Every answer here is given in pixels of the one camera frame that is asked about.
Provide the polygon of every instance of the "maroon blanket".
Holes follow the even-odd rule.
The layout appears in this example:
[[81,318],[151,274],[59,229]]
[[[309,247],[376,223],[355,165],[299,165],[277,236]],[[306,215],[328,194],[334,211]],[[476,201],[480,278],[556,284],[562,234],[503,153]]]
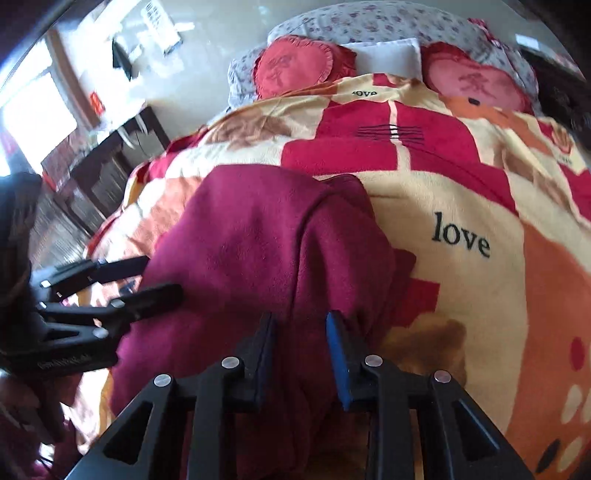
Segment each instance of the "maroon blanket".
[[113,369],[118,414],[160,373],[185,377],[230,355],[261,313],[278,321],[263,412],[238,422],[238,474],[299,471],[315,450],[351,440],[340,414],[324,320],[341,310],[376,345],[391,326],[414,256],[377,227],[359,180],[320,182],[278,167],[221,166],[163,236],[142,286],[178,282],[174,313],[134,323]]

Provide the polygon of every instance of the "metal rivet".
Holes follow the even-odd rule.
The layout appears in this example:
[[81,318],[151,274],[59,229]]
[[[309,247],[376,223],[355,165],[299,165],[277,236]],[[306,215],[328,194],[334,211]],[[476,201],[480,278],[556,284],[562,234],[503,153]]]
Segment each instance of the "metal rivet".
[[107,338],[109,336],[109,331],[99,327],[92,330],[92,334],[97,338]]
[[236,368],[238,365],[240,365],[240,360],[235,356],[227,356],[222,360],[222,366],[227,369]]
[[168,374],[161,374],[154,378],[154,385],[157,387],[166,387],[172,381],[172,377]]
[[368,367],[379,367],[383,363],[384,360],[379,355],[368,355],[365,357],[365,365]]
[[434,377],[439,383],[449,383],[452,380],[452,375],[447,370],[437,370]]

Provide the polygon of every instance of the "cable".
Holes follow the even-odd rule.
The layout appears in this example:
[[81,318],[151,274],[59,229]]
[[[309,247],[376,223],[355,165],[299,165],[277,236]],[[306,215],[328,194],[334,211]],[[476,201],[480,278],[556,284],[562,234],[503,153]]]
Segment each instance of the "cable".
[[141,144],[141,142],[139,141],[139,136],[138,136],[138,133],[137,133],[137,132],[135,132],[135,138],[137,138],[137,139],[138,139],[138,145],[139,145],[140,149],[142,150],[142,152],[144,152],[144,155],[145,155],[146,157],[148,157],[148,159],[150,159],[150,156],[149,156],[149,155],[146,153],[146,151],[145,151],[145,150],[144,150],[144,148],[142,147],[142,144]]
[[39,463],[43,465],[43,468],[45,468],[45,470],[47,470],[47,473],[49,473],[51,475],[53,480],[61,480],[60,477],[58,477],[55,473],[53,473],[53,463],[51,461],[49,461],[47,458],[42,457],[42,456],[39,456],[38,460],[39,460]]

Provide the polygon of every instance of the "pink heart pillow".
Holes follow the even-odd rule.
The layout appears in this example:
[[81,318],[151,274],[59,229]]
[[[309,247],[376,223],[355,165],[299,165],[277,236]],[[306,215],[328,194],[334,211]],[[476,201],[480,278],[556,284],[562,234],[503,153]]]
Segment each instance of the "pink heart pillow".
[[457,47],[443,48],[445,45],[434,44],[423,50],[423,77],[431,90],[506,110],[531,112],[529,98],[509,74],[475,62]]
[[253,72],[260,99],[355,76],[356,53],[340,45],[297,35],[276,39],[257,59]]

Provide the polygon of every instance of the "white pillow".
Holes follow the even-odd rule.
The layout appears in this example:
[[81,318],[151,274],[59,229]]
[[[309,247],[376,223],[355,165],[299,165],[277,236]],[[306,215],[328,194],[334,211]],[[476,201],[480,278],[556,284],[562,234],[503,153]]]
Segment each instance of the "white pillow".
[[399,77],[423,79],[421,46],[416,38],[379,42],[355,42],[343,45],[357,54],[357,75],[392,73]]

